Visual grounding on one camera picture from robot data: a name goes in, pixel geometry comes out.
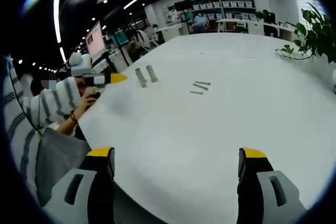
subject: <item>monitor screen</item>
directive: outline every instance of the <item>monitor screen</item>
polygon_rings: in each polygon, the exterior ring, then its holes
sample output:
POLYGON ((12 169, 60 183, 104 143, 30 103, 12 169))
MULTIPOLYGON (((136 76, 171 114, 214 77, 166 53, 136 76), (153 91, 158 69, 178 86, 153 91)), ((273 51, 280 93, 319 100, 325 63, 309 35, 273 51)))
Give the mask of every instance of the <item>monitor screen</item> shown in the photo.
POLYGON ((105 52, 106 48, 100 27, 100 22, 98 22, 87 34, 87 36, 85 37, 85 42, 92 59, 100 56, 103 52, 105 52))

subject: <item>person's hand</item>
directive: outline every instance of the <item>person's hand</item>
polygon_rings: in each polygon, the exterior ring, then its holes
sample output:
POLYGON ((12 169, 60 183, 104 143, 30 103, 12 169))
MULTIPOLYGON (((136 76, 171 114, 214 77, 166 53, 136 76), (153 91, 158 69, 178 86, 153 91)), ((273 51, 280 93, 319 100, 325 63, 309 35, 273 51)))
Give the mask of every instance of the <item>person's hand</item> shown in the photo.
POLYGON ((85 85, 85 79, 84 78, 80 78, 80 77, 75 77, 75 81, 78 87, 78 91, 80 93, 80 95, 84 95, 85 94, 85 89, 87 88, 87 86, 85 85))
POLYGON ((74 116, 75 116, 75 118, 76 118, 77 121, 84 114, 85 109, 87 108, 87 106, 94 105, 95 102, 97 101, 96 98, 90 97, 93 94, 94 94, 94 92, 90 91, 90 92, 88 92, 88 93, 86 93, 86 94, 83 95, 83 97, 82 97, 82 99, 83 99, 82 103, 74 111, 74 116))
POLYGON ((75 81, 76 81, 76 84, 79 85, 79 84, 84 84, 85 79, 82 77, 75 77, 75 81))

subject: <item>yellow-tipped device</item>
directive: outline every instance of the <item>yellow-tipped device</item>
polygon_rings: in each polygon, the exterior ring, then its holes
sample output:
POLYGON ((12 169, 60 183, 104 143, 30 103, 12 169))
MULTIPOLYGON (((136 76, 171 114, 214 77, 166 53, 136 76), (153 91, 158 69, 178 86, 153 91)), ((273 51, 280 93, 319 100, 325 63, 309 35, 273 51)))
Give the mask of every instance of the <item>yellow-tipped device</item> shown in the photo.
POLYGON ((124 76, 123 74, 120 74, 120 73, 112 73, 111 74, 111 83, 122 82, 126 79, 127 79, 127 76, 124 76))

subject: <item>black ceiling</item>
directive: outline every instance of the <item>black ceiling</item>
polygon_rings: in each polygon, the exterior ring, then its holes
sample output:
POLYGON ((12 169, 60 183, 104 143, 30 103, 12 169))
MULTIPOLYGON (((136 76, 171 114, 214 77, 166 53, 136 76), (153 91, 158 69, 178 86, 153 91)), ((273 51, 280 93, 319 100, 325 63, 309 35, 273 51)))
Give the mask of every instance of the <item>black ceiling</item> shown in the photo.
MULTIPOLYGON (((31 11, 21 17, 19 13, 23 1, 13 0, 8 3, 10 10, 6 25, 12 39, 11 54, 14 62, 24 60, 24 64, 16 64, 22 71, 38 71, 38 67, 44 65, 57 69, 62 65, 62 59, 55 36, 53 0, 40 0, 31 11)), ((66 57, 69 57, 70 49, 81 42, 81 38, 86 35, 86 29, 92 28, 99 20, 104 22, 107 14, 130 1, 112 0, 106 4, 96 4, 96 0, 60 0, 61 45, 65 48, 66 57)), ((130 6, 127 13, 140 12, 143 10, 142 3, 151 4, 156 1, 158 0, 140 0, 130 6)))

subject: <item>computer monitor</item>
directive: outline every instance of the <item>computer monitor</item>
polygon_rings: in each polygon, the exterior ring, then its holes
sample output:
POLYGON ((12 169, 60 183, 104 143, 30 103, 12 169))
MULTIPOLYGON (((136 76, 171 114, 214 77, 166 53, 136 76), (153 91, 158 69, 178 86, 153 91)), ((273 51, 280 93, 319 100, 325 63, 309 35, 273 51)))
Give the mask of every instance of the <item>computer monitor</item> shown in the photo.
POLYGON ((96 23, 93 29, 89 31, 89 33, 85 37, 85 42, 89 54, 93 60, 94 58, 100 56, 103 52, 106 51, 100 22, 96 23))
POLYGON ((119 45, 121 45, 121 46, 124 45, 124 44, 127 44, 129 42, 128 39, 127 39, 127 36, 126 36, 126 34, 124 33, 123 30, 116 31, 114 33, 114 35, 111 35, 109 37, 112 37, 112 41, 115 45, 118 45, 117 41, 116 41, 116 38, 118 40, 119 45))

